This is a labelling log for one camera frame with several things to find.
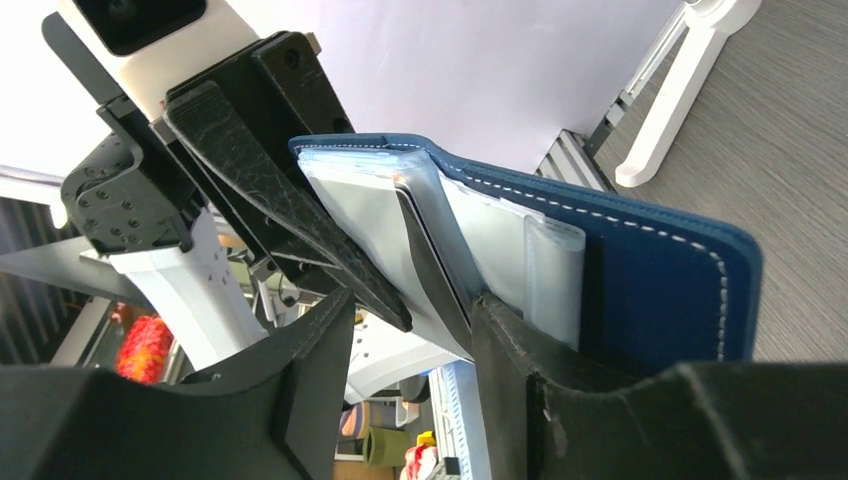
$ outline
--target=white panel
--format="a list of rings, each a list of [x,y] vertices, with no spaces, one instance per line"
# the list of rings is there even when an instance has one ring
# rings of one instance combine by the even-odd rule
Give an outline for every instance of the white panel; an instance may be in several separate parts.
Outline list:
[[[267,333],[253,316],[218,243],[212,216],[202,213],[192,229],[194,246],[111,255],[150,300],[196,370],[235,355]]]
[[[589,134],[678,0],[281,2],[314,31],[358,131],[414,132],[525,172],[561,129]]]
[[[65,176],[109,128],[41,36],[41,21],[55,11],[51,0],[3,2],[0,165]]]
[[[421,320],[413,318],[413,324]],[[353,331],[345,400],[361,402],[388,385],[456,359],[412,332],[403,333],[369,313]]]

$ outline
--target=white tripod leg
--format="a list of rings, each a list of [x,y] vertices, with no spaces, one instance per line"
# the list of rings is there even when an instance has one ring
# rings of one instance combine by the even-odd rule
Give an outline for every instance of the white tripod leg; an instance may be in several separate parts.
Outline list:
[[[118,273],[144,293],[196,370],[265,338],[227,262],[212,215],[191,232],[194,246],[111,255]]]
[[[689,2],[685,13],[689,33],[630,153],[615,169],[616,183],[623,187],[638,187],[656,175],[727,38],[751,20],[761,2]]]

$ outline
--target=leather wallet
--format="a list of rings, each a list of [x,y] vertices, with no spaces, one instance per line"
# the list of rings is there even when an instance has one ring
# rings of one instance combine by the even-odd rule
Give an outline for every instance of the leather wallet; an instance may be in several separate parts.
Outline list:
[[[580,353],[589,358],[648,375],[684,360],[751,357],[762,254],[739,228],[463,159],[417,135],[305,136],[289,147],[295,154],[311,147],[424,150],[449,178],[582,229]]]

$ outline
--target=wood grain floor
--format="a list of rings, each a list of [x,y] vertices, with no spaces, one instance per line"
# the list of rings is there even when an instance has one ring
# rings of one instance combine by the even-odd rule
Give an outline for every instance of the wood grain floor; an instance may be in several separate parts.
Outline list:
[[[722,51],[640,198],[750,231],[766,257],[755,358],[848,360],[848,2],[764,0]],[[609,178],[668,71],[595,160]]]

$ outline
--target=shelf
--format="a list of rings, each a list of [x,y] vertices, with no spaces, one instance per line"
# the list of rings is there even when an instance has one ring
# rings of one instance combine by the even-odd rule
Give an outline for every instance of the shelf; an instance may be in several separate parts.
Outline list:
[[[429,378],[439,457],[457,458],[462,480],[491,478],[474,365],[457,361]]]

